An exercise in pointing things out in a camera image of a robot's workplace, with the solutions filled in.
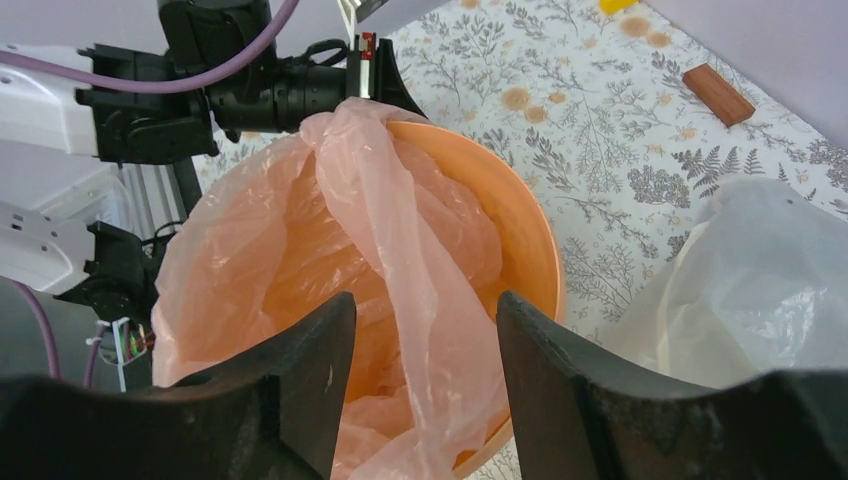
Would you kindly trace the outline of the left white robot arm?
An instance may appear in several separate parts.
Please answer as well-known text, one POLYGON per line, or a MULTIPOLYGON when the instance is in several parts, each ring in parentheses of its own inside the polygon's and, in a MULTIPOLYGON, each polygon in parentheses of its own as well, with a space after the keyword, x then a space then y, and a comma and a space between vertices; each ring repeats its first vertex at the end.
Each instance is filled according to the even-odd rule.
POLYGON ((1 274, 148 325, 171 225, 201 198, 193 165, 216 131, 293 133, 352 97, 417 112, 393 45, 375 34, 281 58, 295 3, 161 1, 162 54, 108 45, 1 46, 1 274))

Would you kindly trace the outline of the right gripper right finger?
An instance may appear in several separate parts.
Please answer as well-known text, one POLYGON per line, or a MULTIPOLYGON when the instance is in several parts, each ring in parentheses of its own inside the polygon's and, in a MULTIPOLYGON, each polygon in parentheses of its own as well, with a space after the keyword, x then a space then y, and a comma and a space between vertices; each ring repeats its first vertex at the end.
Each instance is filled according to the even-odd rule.
POLYGON ((774 371, 714 390, 627 361, 518 294, 496 325, 526 479, 843 479, 847 374, 774 371))

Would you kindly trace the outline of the clear white trash bag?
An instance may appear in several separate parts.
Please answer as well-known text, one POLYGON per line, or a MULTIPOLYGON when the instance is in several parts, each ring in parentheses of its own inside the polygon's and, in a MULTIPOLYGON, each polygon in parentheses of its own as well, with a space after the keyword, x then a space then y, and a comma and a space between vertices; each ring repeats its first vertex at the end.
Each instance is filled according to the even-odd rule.
POLYGON ((843 369, 847 224, 781 181, 723 180, 600 343, 712 388, 771 370, 843 369))

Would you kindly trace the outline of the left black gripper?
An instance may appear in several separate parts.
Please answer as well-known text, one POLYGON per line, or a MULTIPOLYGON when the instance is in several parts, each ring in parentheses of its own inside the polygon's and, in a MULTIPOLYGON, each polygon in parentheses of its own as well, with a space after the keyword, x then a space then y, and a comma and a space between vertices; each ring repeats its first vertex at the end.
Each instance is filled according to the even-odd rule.
POLYGON ((349 97, 374 99, 424 116, 408 92, 393 42, 356 36, 352 44, 329 39, 303 54, 254 61, 205 89, 217 125, 227 133, 293 133, 314 114, 331 112, 349 97))

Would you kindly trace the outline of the pink plastic trash bag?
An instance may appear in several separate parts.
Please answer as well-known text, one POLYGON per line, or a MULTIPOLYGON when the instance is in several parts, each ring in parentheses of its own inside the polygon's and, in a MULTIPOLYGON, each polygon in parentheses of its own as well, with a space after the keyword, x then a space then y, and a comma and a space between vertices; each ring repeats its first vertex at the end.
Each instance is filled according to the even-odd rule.
POLYGON ((153 381, 170 386, 279 333, 338 292, 356 346, 337 479, 450 479, 503 421, 486 310, 502 271, 494 223, 448 177, 446 133, 421 115, 349 99, 243 159, 170 241, 153 310, 153 381))

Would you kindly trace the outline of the orange plastic trash bin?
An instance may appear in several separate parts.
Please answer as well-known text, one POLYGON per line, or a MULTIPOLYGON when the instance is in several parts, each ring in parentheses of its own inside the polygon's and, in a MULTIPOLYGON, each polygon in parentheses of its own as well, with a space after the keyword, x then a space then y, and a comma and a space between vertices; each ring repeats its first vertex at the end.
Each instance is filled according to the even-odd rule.
MULTIPOLYGON (((434 126, 391 122, 424 216, 488 314, 507 290, 563 309, 554 235, 532 191, 495 154, 434 126)), ((153 382, 170 386, 292 326, 348 291, 357 331, 333 475, 410 448, 413 414, 383 278, 327 209, 299 136, 250 142, 169 243, 156 281, 153 382)))

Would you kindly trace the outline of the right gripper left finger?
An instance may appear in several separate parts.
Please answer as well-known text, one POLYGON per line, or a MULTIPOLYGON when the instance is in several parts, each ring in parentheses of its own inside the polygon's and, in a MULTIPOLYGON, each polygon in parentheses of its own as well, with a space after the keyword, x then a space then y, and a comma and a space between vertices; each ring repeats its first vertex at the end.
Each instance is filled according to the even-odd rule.
POLYGON ((168 388, 1 384, 5 479, 327 479, 355 339, 352 294, 168 388))

